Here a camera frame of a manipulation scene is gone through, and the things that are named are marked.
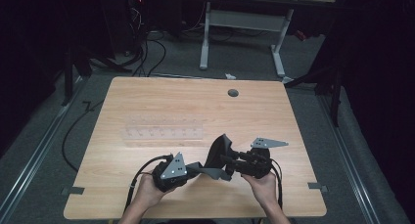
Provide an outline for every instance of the human hand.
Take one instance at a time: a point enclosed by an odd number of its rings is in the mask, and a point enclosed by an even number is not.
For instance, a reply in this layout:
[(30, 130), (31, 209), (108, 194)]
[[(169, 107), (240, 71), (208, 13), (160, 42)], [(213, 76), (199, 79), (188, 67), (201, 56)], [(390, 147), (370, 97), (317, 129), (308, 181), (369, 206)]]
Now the human hand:
[(241, 176), (250, 183), (254, 196), (265, 211), (270, 223), (290, 224), (290, 221), (277, 202), (275, 174), (269, 172), (260, 179), (246, 174), (241, 174)]
[(241, 176), (251, 185), (254, 196), (262, 208), (278, 204), (276, 196), (276, 176), (269, 172), (260, 179), (250, 175), (241, 174)]
[(125, 210), (118, 224), (138, 223), (150, 207), (157, 205), (167, 193), (172, 191), (174, 189), (165, 193), (160, 191), (156, 187), (151, 173), (143, 173), (134, 200)]
[(145, 210), (147, 210), (150, 207), (157, 205), (166, 194), (172, 191), (174, 191), (174, 189), (171, 189), (165, 193), (160, 191), (155, 185), (153, 176), (149, 173), (144, 173), (141, 176), (137, 193), (131, 204), (140, 206), (141, 208), (145, 208)]

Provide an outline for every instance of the gray carpet floor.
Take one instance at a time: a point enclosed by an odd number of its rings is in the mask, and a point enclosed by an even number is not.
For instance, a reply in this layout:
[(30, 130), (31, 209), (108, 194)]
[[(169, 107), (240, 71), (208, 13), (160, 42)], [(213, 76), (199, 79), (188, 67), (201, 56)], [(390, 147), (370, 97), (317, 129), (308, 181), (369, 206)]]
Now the gray carpet floor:
[[(156, 39), (161, 37), (161, 34), (155, 33), (151, 36)], [(238, 34), (223, 42), (213, 41), (227, 38), (224, 34), (212, 37), (208, 69), (199, 70), (202, 38), (198, 33), (188, 33), (180, 39), (169, 35), (163, 36), (159, 42), (165, 46), (166, 55), (154, 70), (154, 76), (173, 74), (224, 79), (225, 73), (230, 73), (237, 79), (281, 81), (276, 75), (269, 49), (276, 39), (275, 33), (264, 33), (255, 37)], [(306, 74), (323, 41), (323, 36), (302, 42), (293, 36), (286, 37), (281, 57), (287, 76), (296, 78)], [(163, 54), (163, 48), (158, 43), (149, 41), (148, 45), (148, 59), (144, 65), (146, 71), (155, 65)], [(118, 61), (121, 62), (123, 59), (128, 58), (120, 57)], [(63, 160), (62, 143), (71, 125), (84, 113), (86, 105), (83, 102), (91, 102), (94, 105), (104, 100), (111, 80), (120, 75), (122, 74), (108, 69), (95, 68), (92, 76), (83, 81), (84, 86), (73, 100), (46, 157), (14, 209), (9, 223), (109, 223), (109, 220), (70, 221), (63, 216), (68, 197), (61, 195), (61, 191), (72, 186), (76, 174)], [(1, 158), (1, 201), (13, 188), (48, 126), (62, 108), (63, 84), (64, 81), (60, 78), (56, 83), (57, 91), (39, 106), (14, 145)], [(342, 163), (331, 122), (327, 120), (327, 113), (321, 106), (321, 99), (326, 97), (315, 96), (312, 86), (302, 84), (287, 89), (287, 92), (317, 181), (328, 188), (327, 192), (322, 193), (328, 211), (323, 217), (295, 217), (292, 222), (366, 223)], [(79, 166), (82, 161), (99, 112), (100, 108), (82, 118), (67, 138), (67, 155), (75, 166)], [(367, 188), (368, 196), (376, 208), (380, 223), (409, 223), (360, 133), (345, 91), (342, 92), (339, 121), (339, 129)]]

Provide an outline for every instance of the background table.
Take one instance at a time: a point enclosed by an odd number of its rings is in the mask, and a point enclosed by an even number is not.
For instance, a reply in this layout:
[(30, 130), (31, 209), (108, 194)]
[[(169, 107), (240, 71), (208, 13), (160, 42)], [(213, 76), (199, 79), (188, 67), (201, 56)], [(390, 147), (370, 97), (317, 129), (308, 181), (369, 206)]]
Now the background table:
[[(236, 89), (238, 97), (230, 97)], [(193, 140), (130, 140), (123, 136), (131, 117), (198, 117), (203, 137)], [(109, 89), (74, 187), (68, 219), (111, 219), (122, 215), (128, 187), (149, 159), (183, 153), (185, 163), (204, 163), (211, 143), (226, 134), (232, 149), (248, 151), (258, 136), (290, 145), (270, 149), (283, 171), (284, 211), (288, 216), (322, 216), (326, 207), (315, 183), (304, 143), (284, 85), (274, 81), (116, 77)], [(146, 169), (151, 170), (156, 163)], [(235, 173), (230, 182), (201, 175), (163, 198), (147, 218), (264, 216), (250, 185)]]

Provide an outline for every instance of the controller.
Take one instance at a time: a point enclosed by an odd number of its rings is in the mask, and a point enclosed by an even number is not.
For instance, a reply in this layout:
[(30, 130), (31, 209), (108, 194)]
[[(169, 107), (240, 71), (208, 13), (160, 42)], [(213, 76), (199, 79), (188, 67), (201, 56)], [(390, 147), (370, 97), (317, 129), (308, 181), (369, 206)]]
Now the controller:
[(185, 185), (188, 175), (182, 154), (178, 153), (175, 158), (171, 155), (166, 161), (160, 162), (152, 176), (156, 187), (164, 193)]
[(237, 155), (241, 160), (221, 156), (226, 164), (225, 171), (229, 175), (237, 171), (259, 179), (271, 171), (272, 160), (268, 149), (252, 148), (246, 153), (237, 153)]

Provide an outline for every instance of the finger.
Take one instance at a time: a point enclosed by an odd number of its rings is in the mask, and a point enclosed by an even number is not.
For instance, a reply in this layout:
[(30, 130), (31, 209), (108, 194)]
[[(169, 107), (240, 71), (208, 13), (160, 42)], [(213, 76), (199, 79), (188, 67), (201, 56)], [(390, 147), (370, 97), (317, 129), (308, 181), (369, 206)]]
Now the finger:
[(242, 174), (241, 173), (241, 177), (243, 177), (247, 182), (249, 182), (251, 184), (251, 182), (254, 180), (254, 177), (247, 175), (247, 174)]
[(170, 189), (170, 190), (166, 191), (165, 194), (168, 194), (170, 192), (173, 192), (174, 190), (176, 190), (176, 188), (173, 188), (173, 189)]
[(275, 173), (273, 173), (271, 171), (266, 176), (271, 176), (273, 178), (276, 178), (277, 177), (277, 175), (275, 175)]

